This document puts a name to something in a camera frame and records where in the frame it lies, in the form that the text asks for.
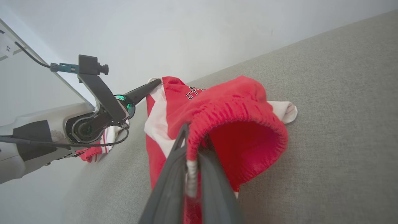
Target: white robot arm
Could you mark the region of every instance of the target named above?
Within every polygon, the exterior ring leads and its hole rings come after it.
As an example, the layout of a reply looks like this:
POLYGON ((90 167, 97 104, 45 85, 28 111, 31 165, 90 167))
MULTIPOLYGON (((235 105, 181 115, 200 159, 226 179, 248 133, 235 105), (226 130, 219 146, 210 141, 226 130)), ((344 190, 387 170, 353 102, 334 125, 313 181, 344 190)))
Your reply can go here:
POLYGON ((50 69, 78 74, 79 82, 95 96, 97 105, 67 105, 23 115, 14 123, 1 126, 0 184, 21 178, 53 160, 78 156, 75 152, 94 146, 90 143, 98 141, 107 127, 119 126, 126 130, 126 136, 104 146, 121 143, 128 136, 125 121, 134 116, 135 106, 161 83, 156 79, 124 95, 113 95, 99 77, 100 73, 108 74, 108 65, 101 66, 96 57, 85 55, 79 55, 79 65, 52 63, 50 69))

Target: black cable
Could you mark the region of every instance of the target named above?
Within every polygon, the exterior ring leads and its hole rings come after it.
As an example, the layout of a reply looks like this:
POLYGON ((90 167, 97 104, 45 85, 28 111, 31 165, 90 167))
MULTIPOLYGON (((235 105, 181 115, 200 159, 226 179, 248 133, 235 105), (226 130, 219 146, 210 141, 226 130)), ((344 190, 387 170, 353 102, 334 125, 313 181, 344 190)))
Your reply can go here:
POLYGON ((47 147, 103 147, 103 146, 111 146, 111 145, 117 145, 119 143, 122 143, 124 140, 127 139, 129 136, 129 130, 125 129, 126 136, 117 142, 113 143, 107 143, 107 144, 60 144, 60 143, 54 143, 54 142, 46 142, 46 141, 31 141, 31 140, 25 140, 25 139, 19 139, 19 138, 10 138, 6 136, 0 136, 0 141, 1 142, 6 142, 6 143, 14 143, 14 144, 21 144, 21 145, 37 145, 37 146, 47 146, 47 147))
POLYGON ((37 64, 39 64, 39 65, 41 65, 41 66, 44 66, 44 67, 46 67, 46 68, 50 68, 49 65, 43 64, 43 63, 41 63, 40 61, 38 61, 36 58, 34 58, 34 57, 33 57, 27 50, 25 50, 25 48, 22 47, 18 42, 15 42, 15 44, 16 44, 19 48, 21 48, 21 50, 24 51, 25 54, 27 54, 30 58, 32 58, 37 64))

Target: black knob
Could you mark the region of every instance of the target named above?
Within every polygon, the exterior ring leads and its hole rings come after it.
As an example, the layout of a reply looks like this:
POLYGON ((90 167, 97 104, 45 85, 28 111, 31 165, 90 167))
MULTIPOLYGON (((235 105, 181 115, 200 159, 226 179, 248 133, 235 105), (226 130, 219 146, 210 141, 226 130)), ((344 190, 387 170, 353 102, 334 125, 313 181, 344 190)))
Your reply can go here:
POLYGON ((105 75, 108 75, 109 67, 108 67, 108 65, 100 65, 98 63, 98 71, 104 73, 105 75))

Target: couch cushion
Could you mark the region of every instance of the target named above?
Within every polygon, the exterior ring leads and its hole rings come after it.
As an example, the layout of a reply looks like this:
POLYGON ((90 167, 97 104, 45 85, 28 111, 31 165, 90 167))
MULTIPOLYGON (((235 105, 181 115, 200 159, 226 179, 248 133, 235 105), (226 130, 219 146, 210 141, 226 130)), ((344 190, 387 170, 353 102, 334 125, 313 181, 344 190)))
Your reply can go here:
POLYGON ((286 152, 241 187, 247 223, 398 223, 398 11, 189 84, 240 75, 298 108, 286 152))

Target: gray fabric surface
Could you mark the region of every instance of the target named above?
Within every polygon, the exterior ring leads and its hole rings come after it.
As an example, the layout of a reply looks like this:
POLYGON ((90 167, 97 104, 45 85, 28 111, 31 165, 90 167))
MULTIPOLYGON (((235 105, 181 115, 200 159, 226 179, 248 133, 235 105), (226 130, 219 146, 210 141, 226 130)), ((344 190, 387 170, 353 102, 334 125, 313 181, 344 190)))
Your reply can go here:
MULTIPOLYGON (((294 43, 190 83, 209 88, 239 75, 268 100, 291 101, 289 146, 241 187, 247 223, 398 223, 398 11, 294 43)), ((136 223, 150 194, 143 125, 65 201, 64 223, 136 223)))

